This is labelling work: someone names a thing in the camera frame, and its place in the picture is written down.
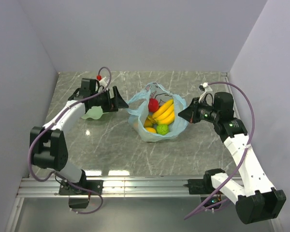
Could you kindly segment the light blue plastic bag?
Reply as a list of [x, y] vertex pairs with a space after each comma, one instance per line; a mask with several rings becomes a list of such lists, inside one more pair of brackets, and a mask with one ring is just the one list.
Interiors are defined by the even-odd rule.
[[145, 142], [176, 138], [188, 122], [178, 116], [186, 101], [161, 84], [151, 82], [128, 100], [128, 123]]

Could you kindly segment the yellow fake banana bunch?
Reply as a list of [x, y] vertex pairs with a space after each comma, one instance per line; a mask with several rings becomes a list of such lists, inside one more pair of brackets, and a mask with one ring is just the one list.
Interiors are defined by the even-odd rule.
[[170, 125], [175, 120], [174, 100], [168, 100], [162, 105], [153, 115], [148, 115], [147, 118], [154, 124]]

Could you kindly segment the green fake lime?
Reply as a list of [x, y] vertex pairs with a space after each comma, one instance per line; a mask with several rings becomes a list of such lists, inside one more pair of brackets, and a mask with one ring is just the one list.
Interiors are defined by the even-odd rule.
[[166, 135], [169, 133], [169, 126], [167, 124], [159, 124], [156, 127], [157, 134]]

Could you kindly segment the red fake apple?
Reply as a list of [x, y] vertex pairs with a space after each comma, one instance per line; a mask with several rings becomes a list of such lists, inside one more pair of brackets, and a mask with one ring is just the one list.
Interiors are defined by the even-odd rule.
[[149, 99], [149, 103], [148, 103], [148, 111], [151, 113], [156, 112], [159, 109], [159, 102], [158, 100], [154, 99], [154, 98], [150, 98]]

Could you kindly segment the fake mango yellow green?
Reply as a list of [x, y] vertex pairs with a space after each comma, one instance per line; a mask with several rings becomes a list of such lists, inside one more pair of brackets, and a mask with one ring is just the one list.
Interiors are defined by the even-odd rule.
[[145, 128], [152, 128], [153, 127], [153, 123], [147, 118], [144, 122], [144, 127]]

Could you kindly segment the yellow fake lemon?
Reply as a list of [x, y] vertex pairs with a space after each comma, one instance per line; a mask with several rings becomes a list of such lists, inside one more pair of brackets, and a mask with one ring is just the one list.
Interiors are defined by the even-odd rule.
[[145, 127], [145, 129], [150, 133], [157, 133], [157, 131], [152, 127]]

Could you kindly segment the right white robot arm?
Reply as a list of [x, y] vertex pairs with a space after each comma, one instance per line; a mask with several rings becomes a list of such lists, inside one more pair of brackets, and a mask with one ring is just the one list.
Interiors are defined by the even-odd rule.
[[233, 96], [227, 92], [214, 94], [209, 105], [204, 97], [193, 98], [178, 116], [189, 123], [205, 120], [214, 125], [215, 132], [231, 154], [243, 185], [222, 169], [212, 169], [203, 176], [203, 187], [210, 195], [185, 218], [207, 209], [206, 203], [217, 193], [224, 194], [234, 205], [244, 224], [277, 218], [285, 201], [284, 191], [277, 190], [262, 169], [250, 145], [250, 137], [243, 122], [234, 117]]

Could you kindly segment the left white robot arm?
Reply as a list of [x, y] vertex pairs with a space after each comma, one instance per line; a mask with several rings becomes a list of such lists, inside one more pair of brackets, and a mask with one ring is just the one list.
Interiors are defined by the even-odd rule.
[[51, 174], [62, 179], [63, 188], [71, 188], [76, 194], [89, 190], [85, 171], [68, 161], [65, 134], [92, 107], [100, 107], [104, 113], [128, 108], [116, 86], [112, 91], [111, 94], [108, 86], [103, 86], [100, 80], [83, 78], [81, 86], [51, 121], [31, 129], [28, 168], [32, 177], [41, 181], [32, 169], [32, 166], [37, 166], [49, 169]]

